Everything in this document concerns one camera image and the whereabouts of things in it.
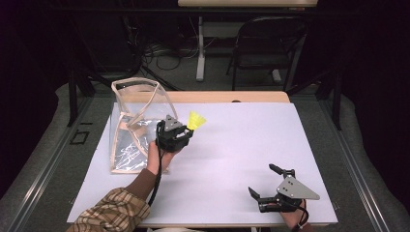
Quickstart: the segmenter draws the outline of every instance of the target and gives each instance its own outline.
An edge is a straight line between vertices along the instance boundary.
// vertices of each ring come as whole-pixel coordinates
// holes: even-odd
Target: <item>plaid sleeve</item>
[[[144,200],[115,188],[96,206],[81,213],[67,231],[133,231],[149,213]]]

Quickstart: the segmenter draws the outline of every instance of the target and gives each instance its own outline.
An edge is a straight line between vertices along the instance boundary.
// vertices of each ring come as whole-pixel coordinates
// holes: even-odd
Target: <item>dark background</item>
[[[94,2],[62,4],[118,6],[118,2],[111,0]],[[175,2],[168,1],[169,7],[176,7]],[[132,3],[152,7],[151,4],[161,1]],[[55,90],[68,82],[73,63],[79,62],[100,73],[123,73],[137,69],[138,57],[134,55],[135,47],[127,43],[127,28],[118,16],[78,16],[74,21],[61,16],[50,21],[41,4],[32,0],[3,1],[0,9],[3,195],[50,123],[58,104]],[[308,81],[334,64],[345,64],[342,93],[356,106],[367,155],[389,190],[409,211],[410,181],[406,177],[410,164],[410,4],[407,0],[319,0],[317,9],[360,11],[368,14],[368,18],[315,19],[294,83]],[[148,32],[159,32],[158,40],[171,38],[169,46],[178,45],[180,35],[175,29],[181,21],[170,18],[167,22],[154,20],[151,25],[142,25],[148,29],[161,28]],[[61,38],[71,46],[62,46]],[[356,45],[346,45],[352,38]],[[332,86],[332,77],[323,79],[322,84]]]

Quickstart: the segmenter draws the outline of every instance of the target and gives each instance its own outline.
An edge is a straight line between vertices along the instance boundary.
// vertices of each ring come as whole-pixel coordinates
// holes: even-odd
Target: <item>black chair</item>
[[[299,17],[262,16],[246,22],[238,32],[228,70],[233,66],[232,90],[239,70],[287,70],[286,88],[296,44],[308,27]]]

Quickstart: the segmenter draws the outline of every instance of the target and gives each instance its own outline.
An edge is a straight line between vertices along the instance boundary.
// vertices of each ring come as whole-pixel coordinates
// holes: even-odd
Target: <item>clear plastic bag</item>
[[[118,114],[111,115],[111,172],[139,173],[147,164],[148,144],[156,139],[157,123],[178,118],[162,86],[154,80],[131,77],[112,82]]]

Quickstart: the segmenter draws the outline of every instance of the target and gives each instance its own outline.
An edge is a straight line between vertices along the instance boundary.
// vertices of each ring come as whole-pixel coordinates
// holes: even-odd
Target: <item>wire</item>
[[[162,154],[161,154],[161,145],[160,145],[159,137],[160,137],[160,127],[164,124],[165,124],[164,121],[161,121],[161,122],[157,123],[157,138],[156,138],[156,141],[157,141],[158,156],[159,156],[159,159],[160,159],[160,163],[159,163],[159,166],[158,166],[158,174],[157,174],[157,179],[155,181],[154,190],[153,190],[153,193],[151,194],[150,200],[148,201],[148,205],[150,205],[150,206],[153,204],[153,202],[155,200],[155,197],[157,195],[158,189],[160,188],[160,182],[161,182],[161,176],[162,176],[162,158],[163,158],[163,155],[165,154],[165,151],[163,151]]]

